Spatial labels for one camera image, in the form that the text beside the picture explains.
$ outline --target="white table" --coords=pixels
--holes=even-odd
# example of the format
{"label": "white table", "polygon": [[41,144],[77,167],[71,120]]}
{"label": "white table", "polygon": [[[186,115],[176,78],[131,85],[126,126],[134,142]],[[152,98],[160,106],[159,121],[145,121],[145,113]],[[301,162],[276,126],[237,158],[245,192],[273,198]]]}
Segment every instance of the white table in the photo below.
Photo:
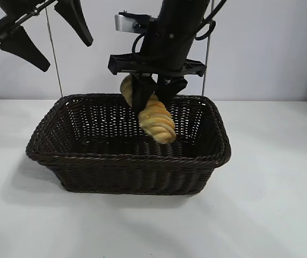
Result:
{"label": "white table", "polygon": [[217,102],[233,156],[194,197],[76,194],[24,154],[54,101],[0,101],[0,258],[307,257],[307,103]]}

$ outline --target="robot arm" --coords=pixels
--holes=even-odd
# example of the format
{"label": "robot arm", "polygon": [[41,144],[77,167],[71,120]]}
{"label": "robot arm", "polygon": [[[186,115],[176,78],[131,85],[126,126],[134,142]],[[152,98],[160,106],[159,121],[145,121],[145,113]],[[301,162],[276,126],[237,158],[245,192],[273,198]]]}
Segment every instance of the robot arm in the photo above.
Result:
{"label": "robot arm", "polygon": [[[46,71],[50,64],[40,53],[21,26],[48,5],[57,2],[55,10],[71,25],[87,45],[93,38],[85,22],[80,0],[0,0],[6,16],[0,20],[0,49],[15,54]],[[215,27],[213,17],[226,0],[221,0],[214,11],[204,19],[210,0],[163,0],[158,18],[120,12],[115,16],[116,30],[138,33],[131,53],[111,55],[108,68],[132,77],[135,113],[141,112],[155,93],[164,104],[187,86],[185,75],[203,76],[206,66],[187,59],[194,40],[205,39]],[[207,24],[210,29],[203,36],[196,34]],[[143,38],[140,51],[136,51]],[[158,75],[158,81],[152,78]]]}

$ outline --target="woven basket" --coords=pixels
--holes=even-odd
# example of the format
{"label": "woven basket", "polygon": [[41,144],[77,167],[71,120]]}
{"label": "woven basket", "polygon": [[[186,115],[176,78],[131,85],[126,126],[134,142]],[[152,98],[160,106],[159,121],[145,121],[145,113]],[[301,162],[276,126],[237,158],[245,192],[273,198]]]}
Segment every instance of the woven basket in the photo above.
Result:
{"label": "woven basket", "polygon": [[208,98],[177,96],[167,109],[177,140],[160,145],[120,94],[63,97],[34,131],[26,154],[72,192],[196,194],[229,161],[229,139]]}

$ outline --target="pastry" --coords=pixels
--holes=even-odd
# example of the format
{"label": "pastry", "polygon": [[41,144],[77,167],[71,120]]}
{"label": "pastry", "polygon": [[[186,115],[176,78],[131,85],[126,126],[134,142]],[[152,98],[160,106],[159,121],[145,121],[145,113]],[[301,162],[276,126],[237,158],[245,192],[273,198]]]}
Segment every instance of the pastry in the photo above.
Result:
{"label": "pastry", "polygon": [[[132,106],[131,76],[126,76],[120,91],[126,102]],[[145,109],[138,115],[140,127],[160,144],[169,144],[175,141],[175,123],[165,105],[158,100],[155,94],[149,98]]]}

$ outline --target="white wall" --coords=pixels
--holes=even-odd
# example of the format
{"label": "white wall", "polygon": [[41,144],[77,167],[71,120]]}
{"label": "white wall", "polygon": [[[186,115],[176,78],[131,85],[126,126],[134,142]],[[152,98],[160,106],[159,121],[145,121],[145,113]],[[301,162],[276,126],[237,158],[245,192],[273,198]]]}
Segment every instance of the white wall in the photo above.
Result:
{"label": "white wall", "polygon": [[[114,14],[124,9],[156,16],[160,0],[83,0],[94,44],[86,48],[70,26],[49,8],[65,95],[118,92],[124,75],[107,69],[110,54],[128,53],[136,35],[115,32]],[[206,94],[220,99],[307,99],[307,1],[229,0],[216,17]],[[0,51],[0,98],[56,99],[59,88],[45,14],[26,22],[34,43],[50,60],[43,73]],[[204,61],[206,42],[189,58]],[[189,76],[185,94],[200,94],[202,79]]]}

